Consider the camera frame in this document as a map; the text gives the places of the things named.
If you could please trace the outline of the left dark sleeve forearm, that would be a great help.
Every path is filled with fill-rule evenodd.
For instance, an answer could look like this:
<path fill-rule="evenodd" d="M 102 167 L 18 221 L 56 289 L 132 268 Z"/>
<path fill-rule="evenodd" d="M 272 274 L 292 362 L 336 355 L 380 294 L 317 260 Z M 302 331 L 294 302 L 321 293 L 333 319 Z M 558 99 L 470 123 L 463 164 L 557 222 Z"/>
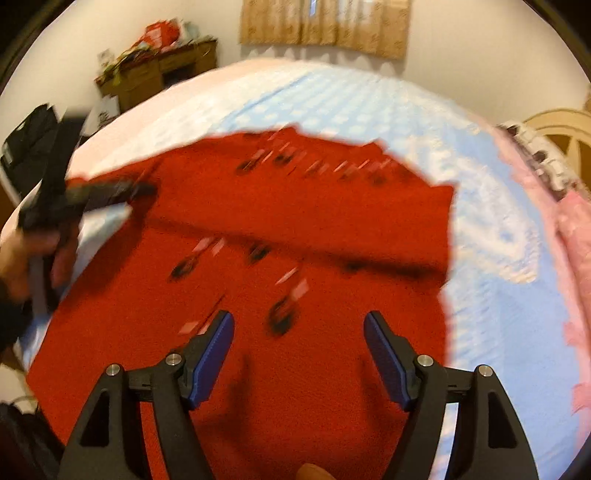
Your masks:
<path fill-rule="evenodd" d="M 4 283 L 0 292 L 0 352 L 3 353 L 27 330 L 33 313 L 30 299 L 22 302 L 11 299 Z"/>

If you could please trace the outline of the person left hand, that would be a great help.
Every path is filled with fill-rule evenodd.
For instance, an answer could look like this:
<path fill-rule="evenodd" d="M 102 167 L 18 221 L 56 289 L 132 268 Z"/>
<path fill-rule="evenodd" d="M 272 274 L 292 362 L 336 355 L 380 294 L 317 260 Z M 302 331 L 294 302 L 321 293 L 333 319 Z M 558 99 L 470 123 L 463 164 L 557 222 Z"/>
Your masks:
<path fill-rule="evenodd" d="M 62 231 L 15 229 L 1 242 L 1 284 L 7 299 L 23 303 L 31 296 L 30 272 L 34 260 L 53 256 L 50 280 L 53 288 L 67 285 L 77 258 L 79 221 L 70 222 Z"/>

